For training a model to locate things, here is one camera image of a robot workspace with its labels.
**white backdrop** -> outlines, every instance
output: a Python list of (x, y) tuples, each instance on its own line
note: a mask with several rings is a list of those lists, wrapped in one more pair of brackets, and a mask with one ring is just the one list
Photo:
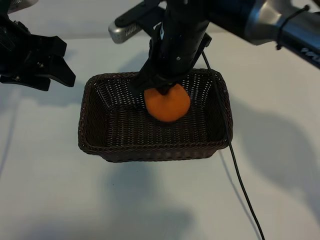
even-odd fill
[[(109, 37), (108, 25), (142, 0), (39, 0), (27, 9), (12, 13), (12, 20), (24, 23), (33, 34), (61, 38)], [(297, 6), (311, 0), (294, 0)], [(208, 32), (221, 32), (211, 24)]]

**wicker basket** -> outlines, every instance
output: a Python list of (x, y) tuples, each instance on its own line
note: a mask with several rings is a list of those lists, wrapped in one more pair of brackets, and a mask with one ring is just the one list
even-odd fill
[(81, 150), (120, 163), (203, 159), (228, 146), (213, 84), (217, 81), (232, 138), (229, 95), (220, 73), (213, 79), (206, 69), (192, 70), (181, 82), (190, 96), (190, 109), (171, 124), (149, 115), (142, 94), (134, 98), (128, 92), (136, 74), (107, 73), (87, 82), (78, 129)]

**white table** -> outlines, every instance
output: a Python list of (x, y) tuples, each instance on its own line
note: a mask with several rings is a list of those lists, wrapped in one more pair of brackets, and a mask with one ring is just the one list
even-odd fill
[[(266, 239), (318, 240), (320, 71), (273, 43), (212, 38), (206, 53), (228, 86), (233, 147)], [(149, 38), (67, 43), (73, 88), (0, 85), (0, 239), (256, 240), (228, 149), (114, 164), (78, 148), (86, 81), (138, 71)]]

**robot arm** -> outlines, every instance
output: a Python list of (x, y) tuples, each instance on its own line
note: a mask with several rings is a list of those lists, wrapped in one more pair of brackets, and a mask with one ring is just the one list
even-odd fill
[(165, 10), (158, 4), (145, 0), (109, 26), (116, 43), (141, 29), (151, 36), (149, 58), (129, 85), (134, 95), (149, 88), (165, 94), (183, 79), (210, 43), (209, 22), (254, 45), (276, 41), (278, 49), (284, 46), (320, 68), (320, 15), (308, 7), (296, 8), (290, 0), (168, 0)]

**orange fruit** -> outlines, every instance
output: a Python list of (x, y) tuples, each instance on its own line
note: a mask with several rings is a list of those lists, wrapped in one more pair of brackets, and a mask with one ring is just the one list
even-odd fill
[(149, 114), (167, 123), (180, 119), (190, 108), (190, 97), (178, 83), (166, 95), (162, 95), (156, 88), (147, 89), (144, 91), (144, 100)]

